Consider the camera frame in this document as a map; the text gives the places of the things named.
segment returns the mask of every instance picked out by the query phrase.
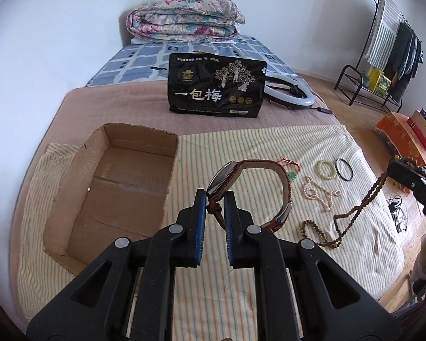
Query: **wall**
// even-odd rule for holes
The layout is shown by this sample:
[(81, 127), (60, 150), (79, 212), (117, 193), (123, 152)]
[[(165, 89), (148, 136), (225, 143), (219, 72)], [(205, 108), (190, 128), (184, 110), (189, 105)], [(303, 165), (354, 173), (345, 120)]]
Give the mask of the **wall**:
[(13, 319), (9, 231), (20, 184), (65, 94), (121, 49), (119, 18), (139, 2), (0, 0), (0, 303)]
[[(243, 34), (257, 37), (301, 74), (335, 82), (355, 65), (372, 23), (373, 0), (234, 0), (247, 18)], [(426, 0), (394, 0), (423, 42)], [(426, 55), (404, 97), (406, 114), (426, 108)]]

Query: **silver rivet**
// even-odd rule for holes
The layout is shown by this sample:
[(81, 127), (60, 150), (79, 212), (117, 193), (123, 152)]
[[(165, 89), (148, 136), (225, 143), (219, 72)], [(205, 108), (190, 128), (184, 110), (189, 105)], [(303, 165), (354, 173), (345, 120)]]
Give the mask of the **silver rivet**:
[(257, 234), (262, 232), (262, 228), (260, 228), (260, 226), (255, 225), (255, 224), (251, 224), (248, 226), (248, 232), (252, 233), (252, 234)]
[(301, 241), (301, 247), (306, 250), (313, 249), (315, 246), (316, 245), (314, 244), (314, 241), (312, 240), (304, 239)]
[(115, 246), (117, 246), (119, 249), (128, 246), (130, 241), (126, 237), (117, 238), (115, 240)]
[(172, 224), (170, 227), (169, 227), (169, 232), (170, 233), (181, 233), (183, 231), (183, 227), (181, 226), (181, 225), (179, 225), (179, 224)]

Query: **white pearl necklace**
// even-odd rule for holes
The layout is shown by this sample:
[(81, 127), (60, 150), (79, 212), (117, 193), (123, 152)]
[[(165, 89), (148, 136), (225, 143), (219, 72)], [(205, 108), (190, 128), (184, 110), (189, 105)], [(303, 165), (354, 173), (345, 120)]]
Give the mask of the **white pearl necklace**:
[[(322, 170), (322, 165), (328, 165), (330, 167), (330, 175), (326, 175), (323, 170)], [(324, 180), (332, 180), (333, 178), (336, 177), (337, 172), (336, 172), (336, 168), (333, 164), (333, 162), (331, 162), (330, 160), (319, 160), (316, 164), (316, 171), (317, 174), (320, 175)]]
[[(330, 211), (333, 206), (333, 196), (340, 196), (341, 191), (328, 191), (325, 187), (314, 181), (311, 176), (306, 175), (305, 178), (306, 183), (303, 185), (303, 195), (305, 198), (308, 200), (319, 200), (319, 202), (323, 205), (324, 211)], [(312, 185), (318, 187), (327, 194), (327, 202), (322, 200), (322, 198), (317, 194), (317, 190)]]

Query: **folded blanket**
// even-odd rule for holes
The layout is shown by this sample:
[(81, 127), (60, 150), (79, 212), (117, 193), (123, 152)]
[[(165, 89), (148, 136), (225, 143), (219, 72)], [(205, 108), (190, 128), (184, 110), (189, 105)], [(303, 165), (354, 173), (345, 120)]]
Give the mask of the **folded blanket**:
[(128, 15), (127, 29), (153, 41), (222, 42), (246, 19), (231, 0), (150, 0)]

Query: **bed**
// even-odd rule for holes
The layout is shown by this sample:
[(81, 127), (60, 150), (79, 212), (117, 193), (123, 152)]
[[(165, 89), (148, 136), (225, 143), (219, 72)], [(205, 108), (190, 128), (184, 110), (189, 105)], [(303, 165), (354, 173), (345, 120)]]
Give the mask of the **bed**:
[[(277, 236), (298, 242), (301, 222), (314, 218), (335, 234), (332, 214), (302, 195), (304, 178), (315, 174), (319, 159), (344, 158), (354, 168), (352, 182), (319, 182), (328, 189), (340, 185), (333, 213), (359, 204), (375, 175), (361, 149), (333, 115), (314, 109), (289, 111), (264, 102), (257, 118), (217, 118), (169, 112), (167, 58), (171, 49), (209, 51), (265, 59), (268, 70), (297, 77), (285, 63), (252, 37), (223, 44), (128, 45), (112, 58), (84, 88), (70, 91), (44, 136), (24, 179), (14, 215), (11, 237), (12, 290), (22, 319), (29, 321), (74, 276), (44, 253), (45, 219), (64, 170), (87, 137), (105, 123), (144, 125), (179, 136), (179, 151), (165, 206), (164, 224), (176, 220), (190, 206), (196, 188), (205, 187), (214, 173), (231, 159), (296, 160), (302, 171), (293, 182), (294, 209)], [(326, 108), (319, 98), (315, 106)], [(246, 199), (248, 186), (261, 204)], [(280, 205), (280, 187), (265, 171), (243, 173), (233, 187), (240, 208), (263, 223)], [(174, 340), (255, 340), (255, 293), (250, 270), (228, 267), (225, 234), (209, 216), (202, 265), (177, 272)], [(398, 277), (404, 255), (383, 194), (367, 207), (337, 250), (327, 249), (362, 287), (378, 299)]]

